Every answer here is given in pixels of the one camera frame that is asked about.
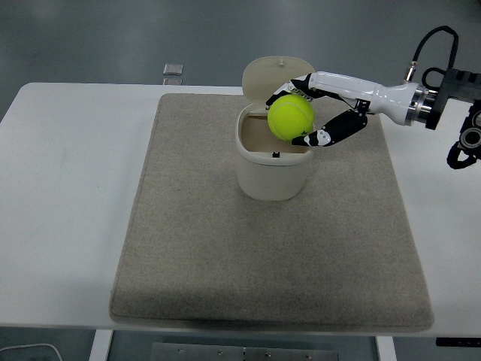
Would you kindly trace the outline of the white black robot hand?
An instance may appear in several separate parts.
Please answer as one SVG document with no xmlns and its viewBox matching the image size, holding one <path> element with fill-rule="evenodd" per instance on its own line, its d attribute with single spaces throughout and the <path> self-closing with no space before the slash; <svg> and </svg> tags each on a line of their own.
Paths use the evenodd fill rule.
<svg viewBox="0 0 481 361">
<path fill-rule="evenodd" d="M 416 83 L 383 86 L 325 71 L 309 73 L 285 83 L 266 101 L 268 126 L 277 138 L 295 146 L 328 147 L 366 127 L 369 114 L 411 125 L 419 115 L 419 91 Z M 325 96 L 345 102 L 349 109 L 314 130 L 311 102 Z"/>
</svg>

